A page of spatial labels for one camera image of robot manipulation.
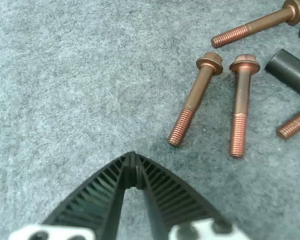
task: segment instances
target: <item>gray carpet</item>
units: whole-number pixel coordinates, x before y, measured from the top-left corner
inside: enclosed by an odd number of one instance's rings
[[[281,48],[300,58],[283,23],[216,50],[210,82],[180,148],[167,137],[213,35],[281,8],[282,0],[0,1],[0,240],[40,223],[110,160],[136,151],[205,196],[253,240],[300,240],[300,133],[275,128],[300,96],[265,73]],[[229,156],[239,54],[257,56],[244,160]],[[129,190],[119,240],[151,240],[143,196]]]

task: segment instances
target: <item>bolt shank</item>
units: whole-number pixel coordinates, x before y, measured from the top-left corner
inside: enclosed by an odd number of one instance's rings
[[[236,73],[234,114],[248,115],[251,71],[241,68]]]
[[[255,34],[261,30],[274,27],[278,24],[284,23],[294,17],[294,11],[291,7],[285,7],[279,11],[275,11],[269,15],[263,16],[257,20],[248,22],[248,35]]]
[[[192,89],[188,95],[188,98],[185,101],[185,109],[194,111],[198,109],[213,73],[213,67],[209,65],[202,66],[202,68],[200,69],[200,73],[196,78]]]

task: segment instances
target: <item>copper-colored bolt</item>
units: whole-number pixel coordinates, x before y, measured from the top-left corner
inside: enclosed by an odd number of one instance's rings
[[[168,138],[168,143],[177,147],[184,139],[190,126],[191,120],[198,109],[207,89],[212,75],[219,75],[223,71],[222,58],[214,52],[207,52],[196,61],[200,73],[196,78],[192,89],[185,101],[183,109],[174,124],[173,130]]]
[[[230,70],[236,73],[230,143],[230,155],[234,158],[243,158],[245,154],[250,81],[251,76],[256,74],[259,69],[260,65],[256,62],[256,57],[251,54],[237,56],[235,62],[230,66]]]
[[[300,112],[276,130],[278,137],[283,140],[288,140],[298,132],[300,132]]]
[[[211,43],[216,49],[280,23],[287,22],[289,25],[293,26],[299,21],[300,0],[286,0],[281,10],[214,36],[211,39]]]

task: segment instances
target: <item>screw hole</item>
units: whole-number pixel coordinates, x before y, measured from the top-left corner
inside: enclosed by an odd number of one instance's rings
[[[69,238],[69,240],[86,240],[83,236],[73,236],[71,238]]]
[[[35,234],[33,234],[29,240],[47,240],[49,237],[48,233],[45,231],[38,231]]]

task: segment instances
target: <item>bolt thread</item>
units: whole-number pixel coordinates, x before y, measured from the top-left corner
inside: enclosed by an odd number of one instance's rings
[[[183,109],[181,111],[168,138],[169,144],[171,144],[174,147],[177,147],[181,144],[194,115],[195,111],[193,110]]]
[[[300,112],[276,130],[276,134],[287,140],[300,131]]]
[[[221,33],[217,36],[214,36],[211,39],[211,43],[215,49],[220,48],[224,45],[235,42],[239,39],[243,39],[244,37],[248,36],[248,33],[249,33],[249,30],[248,30],[247,26],[242,25],[242,26],[236,27],[232,30]]]
[[[235,113],[232,120],[230,155],[234,158],[243,158],[245,154],[247,116],[244,113]]]

